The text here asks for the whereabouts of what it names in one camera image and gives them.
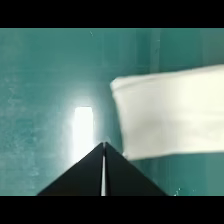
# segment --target folded cloth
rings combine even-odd
[[[224,151],[224,65],[111,83],[129,160]]]

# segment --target bright light spot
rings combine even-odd
[[[91,107],[77,107],[73,123],[74,159],[81,160],[93,149],[93,111]]]

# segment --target glossy green surface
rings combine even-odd
[[[224,62],[224,29],[0,29],[0,195],[35,195],[75,161],[74,109],[122,152],[109,83]],[[170,195],[224,195],[223,154],[133,162]]]

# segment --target green table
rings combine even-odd
[[[224,62],[224,29],[0,29],[0,195],[35,195],[75,161],[74,109],[122,152],[109,83]],[[223,154],[134,161],[170,195],[224,195]]]

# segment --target black triangular object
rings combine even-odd
[[[100,196],[102,158],[101,143],[38,196]]]
[[[108,196],[166,196],[108,143],[105,164]]]

